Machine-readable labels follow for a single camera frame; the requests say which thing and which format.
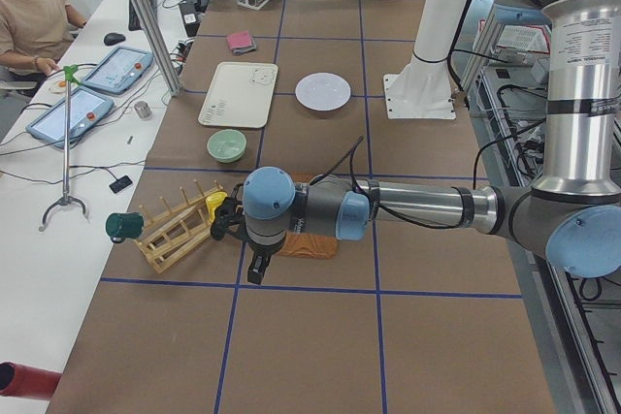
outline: man's arm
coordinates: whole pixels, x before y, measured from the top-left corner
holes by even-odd
[[[0,65],[17,68],[19,70],[37,71],[46,75],[60,70],[56,62],[51,58],[31,57],[30,55],[15,52],[14,50],[7,50],[0,55]]]
[[[84,28],[86,25],[86,18],[82,16],[80,12],[69,4],[65,5],[65,11],[67,11],[67,20],[70,24],[73,24],[77,28]]]

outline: green bowl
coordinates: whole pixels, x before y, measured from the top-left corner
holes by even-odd
[[[240,160],[245,152],[244,133],[237,130],[221,130],[214,133],[207,141],[207,152],[223,164]]]

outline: white table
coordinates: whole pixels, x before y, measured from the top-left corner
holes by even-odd
[[[169,50],[186,39],[177,8],[160,6],[158,23]],[[103,37],[113,31],[125,34],[124,45],[148,49],[144,32],[127,31],[127,0],[104,0],[60,65],[98,62],[111,50],[104,46]],[[86,72],[83,69],[77,77]],[[114,98],[115,103],[122,104],[155,73],[156,64],[132,89]],[[72,149],[71,164],[110,166],[144,160],[166,111],[165,103],[170,99],[167,91],[161,77],[154,79],[140,98],[152,109],[151,119],[141,120],[130,106],[118,122],[89,132]],[[53,104],[61,97],[44,84],[32,102]],[[41,112],[26,110],[5,142],[23,132]],[[1,146],[0,153],[42,144],[30,135],[21,135]],[[62,150],[51,147],[0,156],[0,170],[16,175],[59,180],[62,169]],[[126,211],[142,170],[142,166],[112,169],[117,177],[129,175],[134,181],[118,194],[110,190],[114,178],[106,171],[72,179],[71,194],[86,203],[88,219],[77,205],[55,207],[42,233],[38,228],[43,213],[62,196],[62,184],[0,176],[0,360],[62,372],[112,247],[106,237],[106,218],[112,212]],[[47,405],[44,401],[0,398],[0,412],[12,414],[40,414]]]

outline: white plate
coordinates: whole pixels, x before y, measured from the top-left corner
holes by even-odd
[[[344,106],[351,97],[347,81],[332,73],[314,73],[295,86],[295,97],[314,111],[333,111]]]

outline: red cylinder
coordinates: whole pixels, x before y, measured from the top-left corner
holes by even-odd
[[[15,363],[0,364],[0,396],[50,400],[60,373]]]

